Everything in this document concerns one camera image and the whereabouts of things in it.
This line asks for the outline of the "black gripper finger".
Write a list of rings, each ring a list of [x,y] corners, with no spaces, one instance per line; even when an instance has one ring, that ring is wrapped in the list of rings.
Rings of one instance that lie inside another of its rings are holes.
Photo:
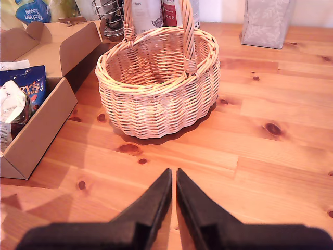
[[[176,172],[176,198],[196,249],[241,249],[241,222],[181,168]]]
[[[155,182],[111,224],[111,249],[151,249],[172,198],[172,170]]]

